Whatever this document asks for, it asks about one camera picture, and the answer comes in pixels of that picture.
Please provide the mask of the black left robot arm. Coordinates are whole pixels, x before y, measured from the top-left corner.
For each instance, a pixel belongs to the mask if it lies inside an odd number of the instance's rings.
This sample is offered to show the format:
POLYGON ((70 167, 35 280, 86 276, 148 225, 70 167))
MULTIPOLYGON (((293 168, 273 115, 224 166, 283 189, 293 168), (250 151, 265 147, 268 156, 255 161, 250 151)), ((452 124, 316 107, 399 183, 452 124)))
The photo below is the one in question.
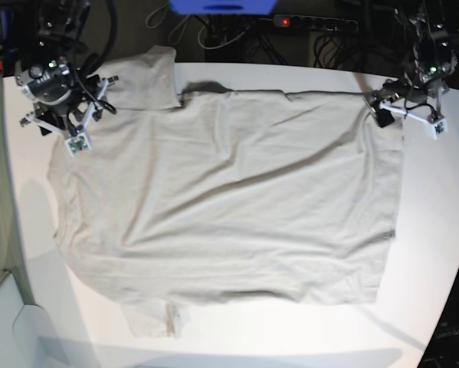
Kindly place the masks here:
POLYGON ((457 66, 443 5, 440 1, 397 1, 394 12, 408 43, 402 75, 365 94, 364 101, 379 127, 411 118, 436 138, 448 131, 441 100, 448 92, 445 79, 457 66))

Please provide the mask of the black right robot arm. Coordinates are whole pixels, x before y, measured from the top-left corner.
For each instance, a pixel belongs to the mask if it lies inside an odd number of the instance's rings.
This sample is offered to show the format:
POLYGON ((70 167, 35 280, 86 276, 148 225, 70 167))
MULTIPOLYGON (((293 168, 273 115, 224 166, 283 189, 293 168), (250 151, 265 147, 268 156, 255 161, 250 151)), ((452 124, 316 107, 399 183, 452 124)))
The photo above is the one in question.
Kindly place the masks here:
POLYGON ((16 86, 33 105, 33 110, 21 119, 22 127, 35 125, 42 135, 54 133, 82 146, 87 143, 90 121, 100 120, 103 112, 116 114, 107 99, 107 89, 119 78, 97 74, 118 33, 116 7, 112 1, 106 6, 110 18, 106 45, 80 64, 77 57, 87 50, 80 38, 90 2, 38 2, 34 34, 20 45, 15 61, 16 86))

